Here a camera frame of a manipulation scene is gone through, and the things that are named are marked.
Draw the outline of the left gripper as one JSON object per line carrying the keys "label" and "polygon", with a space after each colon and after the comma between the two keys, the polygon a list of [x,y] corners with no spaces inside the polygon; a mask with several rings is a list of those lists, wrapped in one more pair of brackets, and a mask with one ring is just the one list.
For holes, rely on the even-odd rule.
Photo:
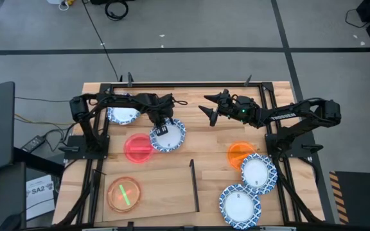
{"label": "left gripper", "polygon": [[167,94],[162,97],[156,96],[155,106],[152,109],[152,122],[156,125],[156,134],[166,134],[168,129],[165,125],[165,119],[173,116],[173,94]]}

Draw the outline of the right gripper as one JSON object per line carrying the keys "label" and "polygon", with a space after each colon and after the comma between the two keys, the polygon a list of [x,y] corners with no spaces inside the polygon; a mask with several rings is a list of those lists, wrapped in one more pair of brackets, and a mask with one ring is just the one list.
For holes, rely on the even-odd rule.
{"label": "right gripper", "polygon": [[228,119],[234,119],[243,124],[249,124],[253,127],[262,127],[262,108],[247,96],[238,96],[236,99],[229,97],[229,91],[224,89],[215,95],[204,95],[204,98],[219,104],[216,109],[207,108],[199,105],[199,109],[209,118],[209,125],[215,126],[219,114]]}

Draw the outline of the blue patterned paper plate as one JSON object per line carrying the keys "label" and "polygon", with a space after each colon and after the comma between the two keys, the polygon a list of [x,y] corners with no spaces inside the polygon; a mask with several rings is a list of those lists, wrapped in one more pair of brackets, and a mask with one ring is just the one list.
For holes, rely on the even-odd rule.
{"label": "blue patterned paper plate", "polygon": [[256,194],[268,194],[278,180],[278,172],[271,159],[252,153],[241,164],[242,182]]}
{"label": "blue patterned paper plate", "polygon": [[150,142],[154,149],[160,152],[171,152],[180,148],[186,137],[185,125],[178,119],[165,119],[167,133],[158,136],[157,128],[150,130]]}
{"label": "blue patterned paper plate", "polygon": [[249,187],[232,184],[219,196],[219,209],[224,221],[238,230],[253,228],[261,216],[260,197]]}
{"label": "blue patterned paper plate", "polygon": [[107,109],[108,120],[120,125],[133,123],[140,115],[135,108],[109,107]]}

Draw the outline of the orange transparent plastic plate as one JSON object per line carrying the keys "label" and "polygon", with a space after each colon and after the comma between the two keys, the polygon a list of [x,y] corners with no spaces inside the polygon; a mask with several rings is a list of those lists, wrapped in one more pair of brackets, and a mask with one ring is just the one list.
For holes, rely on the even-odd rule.
{"label": "orange transparent plastic plate", "polygon": [[227,161],[235,170],[240,171],[243,160],[250,154],[256,152],[255,145],[239,141],[232,143],[227,150]]}

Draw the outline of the black power brick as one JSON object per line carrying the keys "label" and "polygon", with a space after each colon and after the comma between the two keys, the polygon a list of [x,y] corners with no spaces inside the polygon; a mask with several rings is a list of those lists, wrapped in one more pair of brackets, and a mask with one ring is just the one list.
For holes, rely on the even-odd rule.
{"label": "black power brick", "polygon": [[39,148],[42,144],[44,144],[45,141],[46,141],[46,138],[44,136],[36,135],[34,136],[34,138],[28,141],[25,145],[23,145],[21,149],[28,153],[32,153],[37,148]]}

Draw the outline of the white printed paper sheet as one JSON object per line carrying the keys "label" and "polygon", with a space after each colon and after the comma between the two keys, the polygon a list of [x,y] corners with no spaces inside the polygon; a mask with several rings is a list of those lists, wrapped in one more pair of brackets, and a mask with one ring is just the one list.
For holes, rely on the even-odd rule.
{"label": "white printed paper sheet", "polygon": [[26,182],[26,220],[55,209],[54,182],[50,175]]}

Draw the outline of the dark computer desk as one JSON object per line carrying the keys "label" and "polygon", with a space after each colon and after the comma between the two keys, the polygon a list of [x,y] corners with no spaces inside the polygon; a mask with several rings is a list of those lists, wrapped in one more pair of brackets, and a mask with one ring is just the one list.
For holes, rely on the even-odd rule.
{"label": "dark computer desk", "polygon": [[63,154],[43,158],[19,148],[9,152],[7,164],[0,167],[0,226],[11,222],[17,228],[26,226],[26,170],[60,176],[64,170]]}

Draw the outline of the black mat with hazard stripes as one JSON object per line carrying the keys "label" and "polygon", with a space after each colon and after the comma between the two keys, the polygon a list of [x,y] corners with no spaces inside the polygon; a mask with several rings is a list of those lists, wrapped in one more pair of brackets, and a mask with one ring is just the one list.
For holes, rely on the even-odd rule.
{"label": "black mat with hazard stripes", "polygon": [[331,171],[329,178],[340,224],[370,227],[370,173]]}

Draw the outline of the black computer mouse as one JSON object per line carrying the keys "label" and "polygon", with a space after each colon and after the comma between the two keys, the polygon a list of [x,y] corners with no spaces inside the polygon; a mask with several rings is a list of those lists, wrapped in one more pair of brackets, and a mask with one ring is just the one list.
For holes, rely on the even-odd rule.
{"label": "black computer mouse", "polygon": [[20,214],[9,215],[0,225],[0,231],[15,231],[21,227]]}

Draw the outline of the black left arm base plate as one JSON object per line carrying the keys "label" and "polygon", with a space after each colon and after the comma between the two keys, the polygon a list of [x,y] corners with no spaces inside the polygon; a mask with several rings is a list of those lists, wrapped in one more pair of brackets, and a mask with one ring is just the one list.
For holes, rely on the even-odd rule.
{"label": "black left arm base plate", "polygon": [[82,135],[70,136],[66,146],[59,147],[60,151],[64,152],[64,158],[68,160],[103,160],[108,157],[110,137],[102,137],[100,142],[102,147],[100,150],[89,148],[85,138]]}

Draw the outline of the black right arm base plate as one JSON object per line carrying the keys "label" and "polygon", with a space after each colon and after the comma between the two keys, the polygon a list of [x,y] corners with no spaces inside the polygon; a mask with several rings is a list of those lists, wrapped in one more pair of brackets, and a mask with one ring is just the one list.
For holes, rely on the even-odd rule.
{"label": "black right arm base plate", "polygon": [[311,157],[314,153],[323,149],[323,145],[316,144],[313,134],[306,133],[296,137],[287,149],[279,150],[276,147],[276,134],[266,134],[265,142],[270,157]]}

